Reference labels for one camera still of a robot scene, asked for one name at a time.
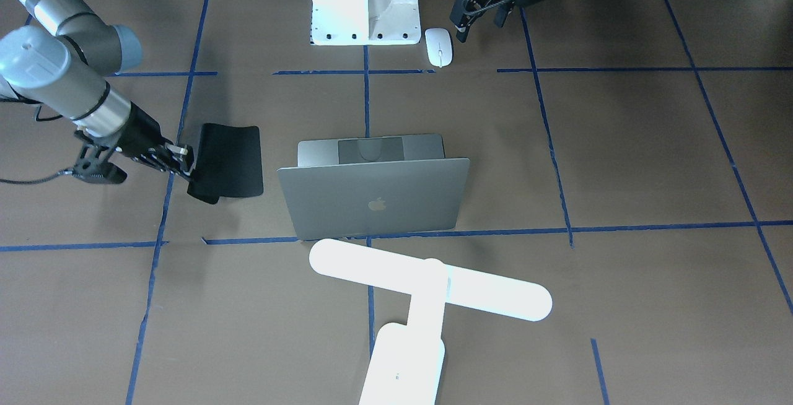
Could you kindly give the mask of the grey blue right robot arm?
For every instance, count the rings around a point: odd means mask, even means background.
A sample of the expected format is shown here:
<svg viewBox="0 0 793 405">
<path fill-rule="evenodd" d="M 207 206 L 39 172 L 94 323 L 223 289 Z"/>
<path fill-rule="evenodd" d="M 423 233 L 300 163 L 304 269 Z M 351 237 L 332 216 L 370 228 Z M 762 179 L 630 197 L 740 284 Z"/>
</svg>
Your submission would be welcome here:
<svg viewBox="0 0 793 405">
<path fill-rule="evenodd" d="M 37 21 L 2 38 L 2 101 L 43 104 L 76 125 L 76 163 L 61 171 L 90 184 L 121 184 L 111 162 L 120 153 L 162 173 L 191 177 L 190 146 L 111 86 L 108 75 L 139 66 L 142 48 L 130 28 L 106 24 L 84 0 L 18 0 Z"/>
</svg>

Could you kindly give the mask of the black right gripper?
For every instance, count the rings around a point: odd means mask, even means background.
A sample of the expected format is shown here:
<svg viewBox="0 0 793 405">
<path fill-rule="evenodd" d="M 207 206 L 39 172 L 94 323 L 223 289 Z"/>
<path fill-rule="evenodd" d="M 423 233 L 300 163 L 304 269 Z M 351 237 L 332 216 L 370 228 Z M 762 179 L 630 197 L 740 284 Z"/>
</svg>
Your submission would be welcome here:
<svg viewBox="0 0 793 405">
<path fill-rule="evenodd" d="M 173 144 L 161 134 L 159 123 L 139 107 L 132 107 L 130 116 L 120 129 L 116 147 L 134 162 L 171 172 L 192 182 L 195 150 L 187 144 Z"/>
</svg>

